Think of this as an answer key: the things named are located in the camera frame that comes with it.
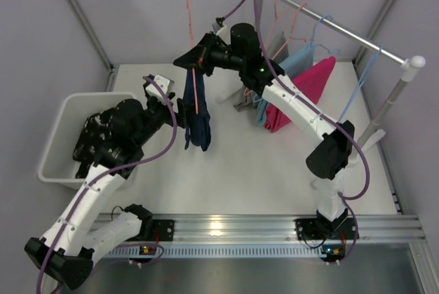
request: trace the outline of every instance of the blue hanger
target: blue hanger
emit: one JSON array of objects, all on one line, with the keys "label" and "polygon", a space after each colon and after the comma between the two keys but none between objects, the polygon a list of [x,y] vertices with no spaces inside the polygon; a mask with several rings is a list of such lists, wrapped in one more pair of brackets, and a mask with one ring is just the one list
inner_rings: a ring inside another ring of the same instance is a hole
[{"label": "blue hanger", "polygon": [[340,49],[328,49],[327,47],[323,46],[322,44],[314,44],[314,36],[316,35],[316,28],[317,28],[318,24],[321,23],[324,19],[333,20],[333,17],[330,16],[330,15],[324,15],[320,19],[317,20],[317,22],[316,22],[316,24],[314,25],[314,28],[313,28],[313,36],[311,36],[311,39],[309,40],[310,45],[314,46],[314,47],[320,46],[323,49],[326,49],[329,54],[333,54],[333,55],[337,56],[338,54],[340,54]]}]

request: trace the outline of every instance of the black bracket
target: black bracket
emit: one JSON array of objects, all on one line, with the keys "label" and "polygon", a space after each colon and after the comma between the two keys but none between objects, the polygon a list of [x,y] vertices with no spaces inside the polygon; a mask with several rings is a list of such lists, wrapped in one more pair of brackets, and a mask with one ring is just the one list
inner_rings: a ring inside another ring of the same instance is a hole
[{"label": "black bracket", "polygon": [[174,220],[152,220],[150,231],[147,234],[139,234],[127,241],[159,241],[170,242],[174,240]]},{"label": "black bracket", "polygon": [[351,241],[355,237],[355,223],[353,218],[344,220],[340,226],[332,231],[331,235],[325,234],[319,224],[318,218],[296,220],[297,239],[299,241],[323,241],[324,239],[339,239],[343,232],[346,240]]}]

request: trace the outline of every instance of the gray cloth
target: gray cloth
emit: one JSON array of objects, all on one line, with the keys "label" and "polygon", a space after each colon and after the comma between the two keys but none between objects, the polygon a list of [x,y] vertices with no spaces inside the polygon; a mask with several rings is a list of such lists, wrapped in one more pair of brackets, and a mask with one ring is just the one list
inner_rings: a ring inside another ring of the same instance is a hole
[{"label": "gray cloth", "polygon": [[[279,32],[277,35],[275,35],[272,42],[267,47],[268,57],[271,58],[282,47],[282,45],[285,44],[286,41],[287,40],[283,32]],[[282,51],[279,52],[279,54],[273,59],[273,61],[279,64],[284,61],[284,59],[288,58],[288,55],[288,45],[285,45]],[[242,111],[250,107],[254,109],[258,108],[258,103],[253,102],[256,93],[251,92],[249,95],[244,96],[245,89],[246,88],[244,85],[239,89],[239,94],[237,94],[237,98],[235,100],[235,103],[233,104],[237,111]]]}]

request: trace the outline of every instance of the pink hanger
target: pink hanger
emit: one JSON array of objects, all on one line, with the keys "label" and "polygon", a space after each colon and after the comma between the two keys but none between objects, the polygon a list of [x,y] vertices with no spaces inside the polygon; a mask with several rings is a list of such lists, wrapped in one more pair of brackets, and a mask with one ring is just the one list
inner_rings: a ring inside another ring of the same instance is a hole
[{"label": "pink hanger", "polygon": [[278,16],[278,14],[277,14],[277,1],[278,1],[278,0],[274,0],[274,22],[273,22],[273,24],[272,24],[272,27],[270,28],[270,31],[269,31],[268,36],[267,36],[267,39],[265,39],[265,42],[264,42],[264,46],[265,46],[265,47],[268,46],[268,44],[269,44],[270,41],[271,41],[271,38],[272,38],[273,33],[274,33],[274,30],[276,29],[277,21],[278,21],[280,18],[282,18],[285,14],[287,14],[287,12],[288,12],[288,10],[289,10],[289,6],[286,6],[286,7],[282,10],[281,14]]},{"label": "pink hanger", "polygon": [[292,41],[292,40],[303,40],[304,42],[308,41],[307,38],[297,38],[297,37],[293,36],[294,35],[294,28],[296,26],[296,21],[297,21],[298,15],[300,14],[300,11],[302,10],[302,8],[306,5],[307,5],[306,3],[302,3],[302,5],[300,5],[300,7],[297,10],[294,10],[292,12],[290,18],[288,19],[287,23],[285,24],[285,26],[283,28],[285,31],[287,29],[288,23],[290,21],[293,21],[292,26],[291,26],[291,30],[289,32],[289,37],[288,37],[287,41],[281,46],[281,48],[272,56],[272,59],[274,59],[283,50],[283,48],[288,45],[288,43],[290,41]]},{"label": "pink hanger", "polygon": [[[191,17],[191,0],[186,0],[186,8],[189,13],[189,36],[191,38],[191,48],[195,47],[195,42],[193,41],[192,32],[192,17]],[[197,94],[197,82],[195,79],[195,69],[192,68],[192,81],[193,81],[193,94],[195,95],[195,113],[198,114],[198,94]]]}]

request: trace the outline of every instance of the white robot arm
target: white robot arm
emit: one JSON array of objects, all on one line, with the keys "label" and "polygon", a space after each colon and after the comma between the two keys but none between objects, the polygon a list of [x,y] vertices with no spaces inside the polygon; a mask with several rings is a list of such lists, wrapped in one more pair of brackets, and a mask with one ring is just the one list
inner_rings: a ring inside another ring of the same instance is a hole
[{"label": "white robot arm", "polygon": [[169,101],[175,96],[174,93],[168,94],[171,82],[160,75],[148,76],[145,80],[147,109],[144,110],[134,99],[117,105],[111,119],[112,138],[99,148],[81,188],[54,225],[40,238],[28,240],[25,246],[25,251],[40,270],[69,289],[79,287],[93,266],[122,242],[128,239],[147,241],[156,237],[152,234],[152,213],[135,204],[125,207],[115,220],[90,232],[108,198],[140,163],[144,143],[167,123],[174,125],[170,147],[175,139],[176,126],[185,127],[182,100],[177,99],[178,113],[172,110]]}]

